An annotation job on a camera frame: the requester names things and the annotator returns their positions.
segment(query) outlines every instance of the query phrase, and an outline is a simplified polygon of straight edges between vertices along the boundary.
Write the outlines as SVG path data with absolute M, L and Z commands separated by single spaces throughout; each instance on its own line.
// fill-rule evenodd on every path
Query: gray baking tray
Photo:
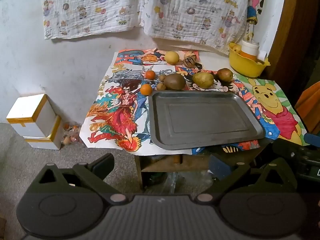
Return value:
M 238 95 L 217 91 L 155 91 L 149 96 L 150 136 L 166 150 L 264 138 L 265 131 Z

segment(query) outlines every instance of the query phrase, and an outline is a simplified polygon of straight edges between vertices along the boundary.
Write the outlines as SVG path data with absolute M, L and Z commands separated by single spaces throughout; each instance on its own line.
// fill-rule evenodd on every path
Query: yellow basket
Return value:
M 247 77 L 258 77 L 261 75 L 262 71 L 265 69 L 266 66 L 270 66 L 268 58 L 266 59 L 264 64 L 261 64 L 253 61 L 252 59 L 241 56 L 240 54 L 233 51 L 232 48 L 235 45 L 236 44 L 233 42 L 229 43 L 229 62 L 231 67 L 233 67 L 234 70 L 239 72 L 241 75 Z

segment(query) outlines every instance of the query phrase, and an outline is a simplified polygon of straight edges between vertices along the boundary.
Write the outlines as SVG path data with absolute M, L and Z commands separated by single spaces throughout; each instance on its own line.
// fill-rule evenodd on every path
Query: silver bolt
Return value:
M 197 199 L 201 202 L 209 202 L 213 199 L 213 196 L 211 196 L 210 194 L 208 193 L 203 193 L 203 194 L 199 194 L 197 196 Z
M 122 202 L 122 201 L 125 201 L 125 195 L 123 195 L 123 194 L 113 194 L 113 195 L 111 195 L 110 199 L 113 202 Z

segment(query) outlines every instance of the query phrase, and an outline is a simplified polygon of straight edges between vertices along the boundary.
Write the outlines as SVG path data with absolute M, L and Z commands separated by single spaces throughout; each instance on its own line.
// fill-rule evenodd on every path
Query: floor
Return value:
M 0 216 L 7 219 L 5 238 L 19 240 L 24 236 L 15 215 L 15 207 L 28 186 L 46 163 L 70 168 L 78 162 L 92 162 L 107 152 L 115 158 L 115 168 L 105 181 L 120 192 L 140 192 L 133 155 L 115 149 L 94 149 L 72 144 L 59 151 L 34 149 L 9 124 L 0 123 Z M 195 195 L 208 184 L 188 181 L 177 183 L 177 193 Z

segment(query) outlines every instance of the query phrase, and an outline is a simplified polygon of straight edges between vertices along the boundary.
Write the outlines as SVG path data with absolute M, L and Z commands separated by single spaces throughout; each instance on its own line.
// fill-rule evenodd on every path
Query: styrofoam box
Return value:
M 7 115 L 16 132 L 29 137 L 47 137 L 55 118 L 46 94 L 18 98 Z
M 33 148 L 59 150 L 63 136 L 63 127 L 60 116 L 56 116 L 54 125 L 51 128 L 49 136 L 41 137 L 24 137 L 25 141 Z

